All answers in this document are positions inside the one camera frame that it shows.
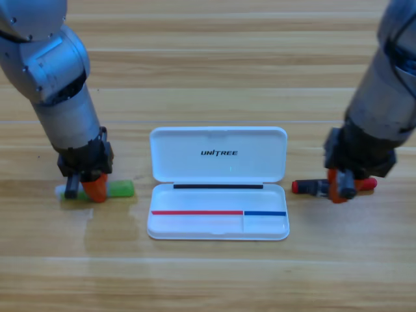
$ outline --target open white case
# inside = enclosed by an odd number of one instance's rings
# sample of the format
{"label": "open white case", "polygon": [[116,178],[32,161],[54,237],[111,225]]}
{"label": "open white case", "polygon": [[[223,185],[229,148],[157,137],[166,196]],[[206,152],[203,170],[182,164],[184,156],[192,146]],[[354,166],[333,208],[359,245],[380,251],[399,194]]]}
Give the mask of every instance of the open white case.
{"label": "open white case", "polygon": [[279,127],[163,127],[150,135],[154,239],[278,241],[289,235],[287,134]]}

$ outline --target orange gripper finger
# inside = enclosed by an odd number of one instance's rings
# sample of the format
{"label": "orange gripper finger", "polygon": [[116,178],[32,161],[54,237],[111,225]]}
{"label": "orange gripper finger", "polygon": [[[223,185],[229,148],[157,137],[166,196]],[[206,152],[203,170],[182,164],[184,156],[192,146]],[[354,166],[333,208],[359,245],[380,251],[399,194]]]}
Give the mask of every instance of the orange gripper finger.
{"label": "orange gripper finger", "polygon": [[85,194],[96,202],[103,203],[107,199],[107,174],[101,174],[97,180],[93,182],[83,182]]}
{"label": "orange gripper finger", "polygon": [[[347,200],[345,198],[339,197],[338,194],[338,183],[337,183],[337,169],[328,170],[328,182],[330,183],[330,189],[328,193],[329,199],[333,203],[345,203]],[[365,180],[354,180],[354,186],[356,190],[360,190],[364,184]]]}

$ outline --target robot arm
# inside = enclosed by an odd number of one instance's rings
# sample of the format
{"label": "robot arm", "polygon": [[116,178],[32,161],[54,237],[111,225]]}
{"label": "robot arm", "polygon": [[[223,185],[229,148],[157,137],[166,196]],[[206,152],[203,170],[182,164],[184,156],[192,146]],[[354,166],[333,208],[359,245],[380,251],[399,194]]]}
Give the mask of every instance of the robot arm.
{"label": "robot arm", "polygon": [[66,10],[66,0],[0,0],[0,66],[58,152],[66,197],[76,197],[81,182],[102,202],[113,154],[86,86],[88,53],[63,25]]}
{"label": "robot arm", "polygon": [[396,163],[395,148],[415,129],[415,34],[416,1],[392,0],[380,24],[380,47],[346,110],[344,125],[332,129],[324,146],[335,203],[352,199],[362,179],[385,177]]}

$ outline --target table surface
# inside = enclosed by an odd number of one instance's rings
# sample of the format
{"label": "table surface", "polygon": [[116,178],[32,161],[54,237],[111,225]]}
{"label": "table surface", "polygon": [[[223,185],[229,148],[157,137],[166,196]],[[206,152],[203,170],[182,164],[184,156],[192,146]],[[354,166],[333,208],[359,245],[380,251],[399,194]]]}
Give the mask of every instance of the table surface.
{"label": "table surface", "polygon": [[[88,85],[136,197],[59,203],[57,155],[0,75],[0,311],[416,311],[416,138],[374,194],[290,193],[321,178],[376,49],[386,0],[71,0]],[[276,125],[289,136],[281,242],[152,240],[152,129]]]}

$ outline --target green highlighter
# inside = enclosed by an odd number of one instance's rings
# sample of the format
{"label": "green highlighter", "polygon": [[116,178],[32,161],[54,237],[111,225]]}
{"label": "green highlighter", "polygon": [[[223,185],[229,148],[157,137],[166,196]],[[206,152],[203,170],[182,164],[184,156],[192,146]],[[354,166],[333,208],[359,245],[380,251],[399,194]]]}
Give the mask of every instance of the green highlighter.
{"label": "green highlighter", "polygon": [[[66,185],[59,185],[55,188],[55,195],[58,200],[66,201],[70,200],[65,198]],[[133,197],[135,195],[135,186],[131,180],[119,180],[107,182],[107,197]],[[80,184],[78,188],[77,198],[74,200],[90,200],[86,195],[83,186]]]}

